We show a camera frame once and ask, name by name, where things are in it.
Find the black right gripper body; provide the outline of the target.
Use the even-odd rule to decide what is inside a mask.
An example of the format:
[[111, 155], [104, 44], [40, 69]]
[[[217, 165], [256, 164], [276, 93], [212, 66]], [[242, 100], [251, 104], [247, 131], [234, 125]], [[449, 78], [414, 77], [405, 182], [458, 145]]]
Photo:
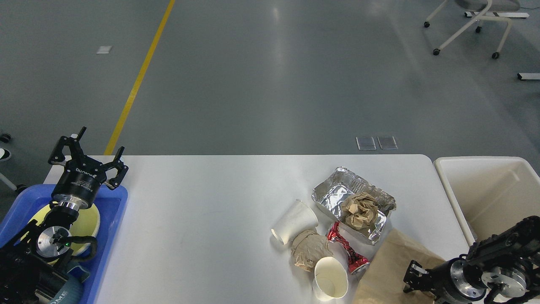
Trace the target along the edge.
[[486, 288], [476, 288], [466, 280], [463, 258], [453, 258], [427, 273], [434, 304], [470, 304], [486, 296]]

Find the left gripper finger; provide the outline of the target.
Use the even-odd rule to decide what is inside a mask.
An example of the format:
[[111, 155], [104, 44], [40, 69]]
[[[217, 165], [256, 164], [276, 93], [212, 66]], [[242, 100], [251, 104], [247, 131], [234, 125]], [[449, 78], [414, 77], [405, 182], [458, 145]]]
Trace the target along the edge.
[[[110, 190], [118, 188], [129, 171], [129, 167], [122, 160], [124, 149], [125, 147], [120, 147], [111, 162], [100, 165], [100, 184], [106, 185]], [[116, 175], [108, 179], [106, 173], [112, 169], [116, 170]]]
[[[75, 134], [75, 137], [61, 136], [49, 156], [48, 164], [59, 165], [65, 169], [87, 168], [87, 156], [84, 154], [79, 143], [86, 129], [87, 127], [82, 127], [79, 133]], [[70, 152], [70, 161], [66, 161], [64, 148], [68, 148]]]

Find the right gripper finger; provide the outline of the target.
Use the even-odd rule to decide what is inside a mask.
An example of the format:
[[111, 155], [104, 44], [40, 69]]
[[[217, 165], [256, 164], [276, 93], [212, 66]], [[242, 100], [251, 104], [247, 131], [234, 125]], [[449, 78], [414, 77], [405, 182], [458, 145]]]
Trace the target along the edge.
[[403, 292], [410, 293], [419, 290], [434, 294], [432, 272], [432, 268], [424, 269], [416, 260], [411, 260], [403, 278], [405, 283]]

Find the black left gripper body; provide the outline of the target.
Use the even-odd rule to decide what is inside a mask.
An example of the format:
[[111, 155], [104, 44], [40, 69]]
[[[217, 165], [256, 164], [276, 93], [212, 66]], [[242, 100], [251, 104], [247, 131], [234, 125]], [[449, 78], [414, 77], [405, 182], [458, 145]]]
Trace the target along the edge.
[[89, 164], [69, 164], [51, 161], [64, 167], [64, 171], [54, 187], [51, 204], [73, 210], [89, 209], [102, 184], [107, 183], [106, 172], [113, 167], [107, 163], [91, 161]]

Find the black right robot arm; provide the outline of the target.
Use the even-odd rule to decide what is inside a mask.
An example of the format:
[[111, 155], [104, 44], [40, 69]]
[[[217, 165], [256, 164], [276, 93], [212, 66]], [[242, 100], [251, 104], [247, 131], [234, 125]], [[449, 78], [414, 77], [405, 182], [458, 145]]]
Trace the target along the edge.
[[431, 269], [412, 260], [404, 293], [427, 292], [436, 304], [523, 304], [539, 296], [540, 219], [528, 216], [498, 235], [474, 242], [467, 254]]

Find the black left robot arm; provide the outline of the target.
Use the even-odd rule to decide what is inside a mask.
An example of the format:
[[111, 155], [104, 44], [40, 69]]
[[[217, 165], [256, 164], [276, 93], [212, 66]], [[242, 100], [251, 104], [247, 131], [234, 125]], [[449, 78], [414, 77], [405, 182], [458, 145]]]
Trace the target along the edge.
[[86, 131], [62, 136], [49, 164], [55, 185], [18, 186], [1, 223], [2, 304], [92, 304], [127, 206], [129, 171], [120, 147], [102, 163], [86, 155]]

